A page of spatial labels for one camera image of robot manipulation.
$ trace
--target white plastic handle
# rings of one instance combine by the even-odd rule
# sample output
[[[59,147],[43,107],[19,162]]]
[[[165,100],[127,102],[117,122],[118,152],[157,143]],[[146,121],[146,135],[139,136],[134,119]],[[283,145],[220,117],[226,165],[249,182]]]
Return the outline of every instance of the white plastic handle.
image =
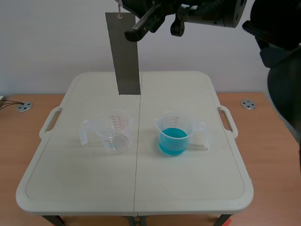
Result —
[[[238,137],[238,129],[237,129],[236,125],[235,125],[235,122],[234,122],[234,120],[232,118],[232,115],[231,115],[229,109],[226,108],[225,106],[220,106],[220,107],[218,107],[218,110],[220,112],[223,112],[225,114],[225,118],[226,118],[226,121],[227,121],[227,123],[228,123],[228,125],[230,127],[232,135],[233,135],[234,139],[236,139]]]
[[[44,135],[46,132],[48,132],[50,126],[54,123],[55,117],[57,116],[58,113],[62,111],[62,107],[56,107],[52,109],[52,111],[49,113],[49,116],[47,117],[46,121],[44,122],[44,125],[42,126],[40,132],[39,132],[39,137],[43,139]]]

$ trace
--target empty measuring cup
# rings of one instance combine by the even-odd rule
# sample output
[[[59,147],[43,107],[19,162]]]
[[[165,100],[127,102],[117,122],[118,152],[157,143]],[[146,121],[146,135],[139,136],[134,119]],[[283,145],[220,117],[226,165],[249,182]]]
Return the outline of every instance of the empty measuring cup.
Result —
[[[209,148],[209,132],[205,123],[194,121],[180,112],[166,112],[154,121],[158,128],[160,149],[170,155],[181,154],[195,131],[203,133],[204,147]]]
[[[99,136],[108,151],[122,153],[131,146],[131,128],[134,122],[132,117],[121,110],[100,114],[97,118],[85,120],[83,127],[79,130],[81,145],[87,144],[87,131],[91,129]]]

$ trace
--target gray metal plate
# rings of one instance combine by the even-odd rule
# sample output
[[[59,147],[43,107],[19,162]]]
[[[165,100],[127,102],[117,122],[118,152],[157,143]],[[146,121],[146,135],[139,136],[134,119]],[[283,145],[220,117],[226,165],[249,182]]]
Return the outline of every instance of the gray metal plate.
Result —
[[[105,13],[119,95],[140,95],[137,42],[126,39],[124,32],[135,25],[135,15]]]
[[[17,111],[25,112],[32,108],[32,102],[24,102],[23,105],[18,105]]]
[[[248,110],[253,110],[256,108],[256,103],[249,99],[244,99],[240,102],[241,106]]]

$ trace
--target measuring cup with blue liquid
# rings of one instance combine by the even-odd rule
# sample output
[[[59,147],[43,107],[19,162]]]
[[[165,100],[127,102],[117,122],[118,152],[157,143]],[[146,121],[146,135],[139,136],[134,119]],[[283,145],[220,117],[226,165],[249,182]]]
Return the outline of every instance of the measuring cup with blue liquid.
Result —
[[[203,146],[209,148],[210,137],[206,124],[192,120],[183,113],[166,112],[156,119],[154,124],[158,128],[159,147],[166,154],[179,155],[184,152],[194,132],[203,134]]]

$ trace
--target white table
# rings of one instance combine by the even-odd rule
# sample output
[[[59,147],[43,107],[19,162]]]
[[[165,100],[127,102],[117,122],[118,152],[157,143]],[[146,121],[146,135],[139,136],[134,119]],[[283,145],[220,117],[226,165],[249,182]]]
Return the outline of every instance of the white table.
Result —
[[[140,77],[140,96],[118,95],[114,73],[74,79],[45,121],[41,143],[17,189],[23,210],[56,226],[63,225],[59,215],[209,213],[222,214],[216,223],[222,225],[250,204],[253,186],[234,140],[238,131],[209,77],[200,72],[143,72]],[[107,153],[93,134],[81,146],[83,120],[113,109],[127,111],[137,122],[131,149]],[[199,148],[202,139],[196,133],[183,154],[164,155],[152,121],[168,110],[205,121],[213,135],[210,148]],[[232,131],[224,129],[218,111],[225,112]]]

